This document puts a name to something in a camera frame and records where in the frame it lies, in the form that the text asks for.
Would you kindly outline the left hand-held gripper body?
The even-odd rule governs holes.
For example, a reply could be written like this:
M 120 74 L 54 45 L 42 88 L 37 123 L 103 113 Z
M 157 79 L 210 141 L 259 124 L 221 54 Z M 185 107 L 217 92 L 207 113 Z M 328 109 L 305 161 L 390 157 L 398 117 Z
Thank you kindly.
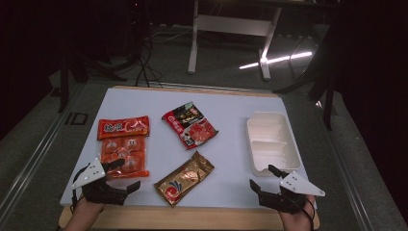
M 76 202 L 76 190 L 80 188 L 82 195 L 88 202 L 113 205 L 124 204 L 128 193 L 126 190 L 114 188 L 107 183 L 107 172 L 102 165 L 99 159 L 95 159 L 76 173 L 71 184 L 73 190 L 72 203 Z

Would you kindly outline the orange multi-pack snack packet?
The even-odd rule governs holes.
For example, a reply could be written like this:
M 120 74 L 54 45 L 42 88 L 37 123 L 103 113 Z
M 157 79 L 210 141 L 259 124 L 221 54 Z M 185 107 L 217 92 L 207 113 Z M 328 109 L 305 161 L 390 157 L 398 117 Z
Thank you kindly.
M 150 124 L 147 115 L 122 118 L 100 119 L 97 139 L 101 141 L 100 160 L 103 164 L 122 159 L 124 164 L 112 167 L 113 178 L 147 177 L 145 168 L 146 144 Z

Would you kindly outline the white desk frame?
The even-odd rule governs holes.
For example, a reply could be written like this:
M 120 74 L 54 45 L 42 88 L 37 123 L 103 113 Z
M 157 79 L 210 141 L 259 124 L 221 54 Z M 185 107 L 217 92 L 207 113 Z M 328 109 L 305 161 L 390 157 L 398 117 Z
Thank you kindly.
M 194 74 L 196 71 L 198 32 L 205 31 L 264 37 L 265 44 L 264 47 L 259 50 L 259 61 L 257 65 L 262 71 L 263 78 L 266 81 L 271 79 L 268 65 L 268 50 L 282 12 L 281 8 L 275 10 L 271 21 L 206 15 L 200 14 L 198 9 L 199 0 L 193 0 L 191 52 L 188 65 L 189 74 Z

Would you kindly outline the gold foil packet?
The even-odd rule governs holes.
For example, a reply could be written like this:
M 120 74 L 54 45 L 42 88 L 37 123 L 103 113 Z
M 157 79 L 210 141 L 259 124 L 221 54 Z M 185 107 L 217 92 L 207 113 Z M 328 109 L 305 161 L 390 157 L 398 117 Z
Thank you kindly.
M 198 151 L 166 177 L 154 184 L 158 195 L 174 208 L 194 187 L 215 169 Z

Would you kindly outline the metal floor rail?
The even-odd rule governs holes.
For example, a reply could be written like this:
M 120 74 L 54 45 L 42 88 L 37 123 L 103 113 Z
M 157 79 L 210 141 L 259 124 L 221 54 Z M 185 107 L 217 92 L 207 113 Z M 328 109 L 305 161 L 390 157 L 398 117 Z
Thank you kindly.
M 8 222 L 84 87 L 72 87 L 61 112 L 59 97 L 45 97 L 0 141 L 0 228 Z

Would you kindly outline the black equipment rack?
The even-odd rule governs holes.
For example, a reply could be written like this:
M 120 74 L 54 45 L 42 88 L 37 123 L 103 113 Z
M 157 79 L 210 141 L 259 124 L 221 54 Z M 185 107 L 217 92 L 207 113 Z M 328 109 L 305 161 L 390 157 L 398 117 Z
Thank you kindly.
M 126 7 L 126 45 L 128 60 L 136 63 L 140 59 L 141 49 L 148 39 L 150 44 L 150 12 L 148 0 L 124 0 Z

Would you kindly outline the white table sheet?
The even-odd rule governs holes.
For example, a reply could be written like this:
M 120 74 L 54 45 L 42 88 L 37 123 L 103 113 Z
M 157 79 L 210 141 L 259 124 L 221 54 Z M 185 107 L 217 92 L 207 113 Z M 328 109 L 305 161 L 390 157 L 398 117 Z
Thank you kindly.
M 193 102 L 218 130 L 213 139 L 195 149 L 215 169 L 181 199 L 178 207 L 257 208 L 258 195 L 250 189 L 250 180 L 267 192 L 280 191 L 278 178 L 257 177 L 252 172 L 246 122 L 255 112 L 285 115 L 286 107 L 281 98 L 112 88 L 107 90 L 96 120 L 135 116 L 150 119 L 150 134 L 146 138 L 146 168 L 150 175 L 140 179 L 140 189 L 128 196 L 127 205 L 167 205 L 154 184 L 185 163 L 193 152 L 185 148 L 162 116 L 188 102 Z

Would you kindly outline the red and black food packet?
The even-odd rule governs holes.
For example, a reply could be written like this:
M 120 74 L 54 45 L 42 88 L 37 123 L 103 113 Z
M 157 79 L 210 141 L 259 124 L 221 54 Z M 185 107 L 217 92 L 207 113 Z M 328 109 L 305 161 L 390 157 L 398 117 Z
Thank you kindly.
M 192 101 L 165 113 L 162 120 L 170 126 L 187 150 L 206 143 L 218 133 Z

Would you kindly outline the person's left hand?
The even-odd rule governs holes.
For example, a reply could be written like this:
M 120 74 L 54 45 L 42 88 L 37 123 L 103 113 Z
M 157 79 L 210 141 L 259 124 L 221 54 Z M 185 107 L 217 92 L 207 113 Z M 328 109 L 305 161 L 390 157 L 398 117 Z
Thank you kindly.
M 73 217 L 80 221 L 95 221 L 104 208 L 104 204 L 88 202 L 83 197 L 77 202 Z

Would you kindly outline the white divided food container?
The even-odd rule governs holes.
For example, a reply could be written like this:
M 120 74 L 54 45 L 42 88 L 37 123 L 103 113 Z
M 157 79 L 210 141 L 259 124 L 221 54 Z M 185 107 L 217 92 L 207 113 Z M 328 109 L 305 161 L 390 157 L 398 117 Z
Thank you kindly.
M 252 172 L 258 177 L 270 177 L 274 165 L 291 172 L 302 166 L 292 127 L 287 118 L 276 112 L 254 112 L 246 122 Z

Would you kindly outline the black floor stand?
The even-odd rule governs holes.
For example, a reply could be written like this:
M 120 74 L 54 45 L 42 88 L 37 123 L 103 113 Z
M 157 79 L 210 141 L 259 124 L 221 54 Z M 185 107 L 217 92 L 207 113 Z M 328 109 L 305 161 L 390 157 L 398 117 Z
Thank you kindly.
M 288 93 L 309 83 L 314 83 L 308 93 L 308 97 L 311 101 L 318 104 L 321 97 L 325 95 L 324 106 L 322 107 L 322 119 L 325 127 L 331 130 L 332 103 L 336 76 L 332 74 L 333 67 L 331 62 L 326 60 L 326 45 L 323 42 L 325 35 L 329 32 L 329 28 L 330 26 L 325 24 L 313 24 L 308 27 L 310 37 L 317 47 L 316 53 L 308 66 L 298 76 L 294 73 L 292 59 L 289 59 L 288 63 L 294 78 L 294 83 L 276 92 Z

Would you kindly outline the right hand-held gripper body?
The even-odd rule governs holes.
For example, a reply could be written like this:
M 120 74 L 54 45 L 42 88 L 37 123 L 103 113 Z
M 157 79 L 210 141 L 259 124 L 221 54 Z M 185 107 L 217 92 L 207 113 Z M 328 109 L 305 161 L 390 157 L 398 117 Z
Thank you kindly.
M 280 193 L 265 192 L 262 189 L 258 195 L 261 206 L 283 213 L 296 214 L 307 202 L 307 195 L 325 196 L 325 191 L 300 176 L 295 171 L 288 173 L 284 179 L 280 178 Z

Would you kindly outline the person's right hand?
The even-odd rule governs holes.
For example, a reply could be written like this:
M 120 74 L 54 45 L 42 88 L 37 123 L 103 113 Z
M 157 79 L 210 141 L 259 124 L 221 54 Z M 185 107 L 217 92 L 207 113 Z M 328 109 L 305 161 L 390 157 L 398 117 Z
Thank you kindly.
M 314 216 L 316 199 L 307 195 L 303 210 L 296 214 L 279 212 L 285 231 L 314 231 Z

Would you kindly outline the wooden table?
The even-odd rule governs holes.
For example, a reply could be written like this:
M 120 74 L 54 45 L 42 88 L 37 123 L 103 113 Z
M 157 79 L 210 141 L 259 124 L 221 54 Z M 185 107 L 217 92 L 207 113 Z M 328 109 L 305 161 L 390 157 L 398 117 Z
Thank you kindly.
M 120 88 L 117 89 L 153 89 Z M 273 94 L 238 92 L 216 92 L 206 90 L 180 90 L 182 92 L 204 92 L 247 96 L 275 96 Z M 299 175 L 306 173 L 302 164 Z M 279 230 L 282 227 L 278 213 L 270 208 L 213 208 L 159 206 L 108 205 L 94 223 L 102 230 Z

